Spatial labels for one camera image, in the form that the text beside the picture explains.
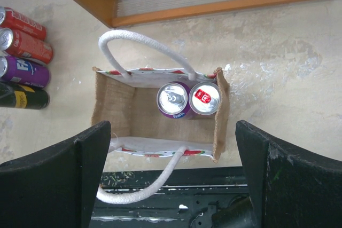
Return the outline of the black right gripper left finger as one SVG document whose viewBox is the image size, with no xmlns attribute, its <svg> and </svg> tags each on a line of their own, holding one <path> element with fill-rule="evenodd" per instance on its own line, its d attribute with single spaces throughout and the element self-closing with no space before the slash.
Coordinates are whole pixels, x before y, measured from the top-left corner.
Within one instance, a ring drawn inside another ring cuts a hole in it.
<svg viewBox="0 0 342 228">
<path fill-rule="evenodd" d="M 1 227 L 88 227 L 111 139 L 102 121 L 1 164 Z"/>
</svg>

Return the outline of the red cola can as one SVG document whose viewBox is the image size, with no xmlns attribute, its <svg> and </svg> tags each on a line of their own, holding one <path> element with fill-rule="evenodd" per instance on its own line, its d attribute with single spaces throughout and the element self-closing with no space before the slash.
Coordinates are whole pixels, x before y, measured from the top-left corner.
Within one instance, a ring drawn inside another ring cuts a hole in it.
<svg viewBox="0 0 342 228">
<path fill-rule="evenodd" d="M 47 65 L 53 60 L 53 48 L 50 44 L 17 29 L 1 29 L 1 51 L 41 65 Z"/>
<path fill-rule="evenodd" d="M 1 6 L 1 28 L 17 29 L 41 41 L 45 41 L 47 36 L 43 25 L 10 7 Z"/>
</svg>

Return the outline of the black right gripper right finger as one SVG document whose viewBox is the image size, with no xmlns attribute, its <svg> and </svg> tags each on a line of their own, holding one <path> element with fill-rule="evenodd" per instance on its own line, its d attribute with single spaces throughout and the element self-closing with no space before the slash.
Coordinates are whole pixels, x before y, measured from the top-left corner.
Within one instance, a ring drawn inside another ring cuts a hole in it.
<svg viewBox="0 0 342 228">
<path fill-rule="evenodd" d="M 341 161 L 236 123 L 257 227 L 341 227 Z"/>
</svg>

